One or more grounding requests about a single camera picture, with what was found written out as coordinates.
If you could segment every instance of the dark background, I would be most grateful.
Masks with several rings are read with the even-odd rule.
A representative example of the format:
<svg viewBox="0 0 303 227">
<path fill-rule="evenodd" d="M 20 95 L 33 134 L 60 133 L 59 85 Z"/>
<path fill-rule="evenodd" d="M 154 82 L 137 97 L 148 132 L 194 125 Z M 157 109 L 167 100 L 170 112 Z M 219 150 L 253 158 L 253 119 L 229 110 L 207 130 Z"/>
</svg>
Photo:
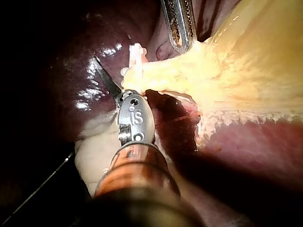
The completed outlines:
<svg viewBox="0 0 303 227">
<path fill-rule="evenodd" d="M 72 8 L 71 1 L 57 0 L 11 1 L 1 6 L 0 224 L 74 150 L 72 143 L 49 135 L 41 114 L 45 103 L 37 82 L 40 66 L 56 39 L 61 38 L 63 27 L 57 26 L 62 19 L 60 14 Z M 57 21 L 50 17 L 54 10 Z M 73 159 L 74 156 L 4 226 L 70 225 L 79 207 L 89 199 Z"/>
</svg>

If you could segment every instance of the scissor blade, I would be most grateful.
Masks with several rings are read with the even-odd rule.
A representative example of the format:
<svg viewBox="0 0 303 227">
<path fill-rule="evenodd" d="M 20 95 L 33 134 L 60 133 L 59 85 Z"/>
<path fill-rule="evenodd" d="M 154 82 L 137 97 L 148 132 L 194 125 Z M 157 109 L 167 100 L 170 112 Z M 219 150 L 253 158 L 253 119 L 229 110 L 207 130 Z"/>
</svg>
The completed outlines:
<svg viewBox="0 0 303 227">
<path fill-rule="evenodd" d="M 93 62 L 95 65 L 95 68 L 100 75 L 101 79 L 103 80 L 103 83 L 105 87 L 107 88 L 109 94 L 115 99 L 116 104 L 118 107 L 120 107 L 121 104 L 121 96 L 122 96 L 122 90 L 121 88 L 113 81 L 109 73 L 102 67 L 101 63 L 99 62 L 97 57 L 93 57 Z"/>
<path fill-rule="evenodd" d="M 161 0 L 169 40 L 176 52 L 183 54 L 196 39 L 196 26 L 191 0 Z"/>
</svg>

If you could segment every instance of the yellow fat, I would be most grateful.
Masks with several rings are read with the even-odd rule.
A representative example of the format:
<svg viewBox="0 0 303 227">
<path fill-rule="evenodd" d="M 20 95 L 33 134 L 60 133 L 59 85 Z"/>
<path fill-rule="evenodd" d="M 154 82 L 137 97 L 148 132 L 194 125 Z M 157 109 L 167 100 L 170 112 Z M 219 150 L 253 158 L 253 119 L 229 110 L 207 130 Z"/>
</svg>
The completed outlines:
<svg viewBox="0 0 303 227">
<path fill-rule="evenodd" d="M 125 89 L 176 91 L 199 109 L 254 115 L 303 112 L 303 1 L 243 0 L 207 43 L 130 69 Z"/>
</svg>

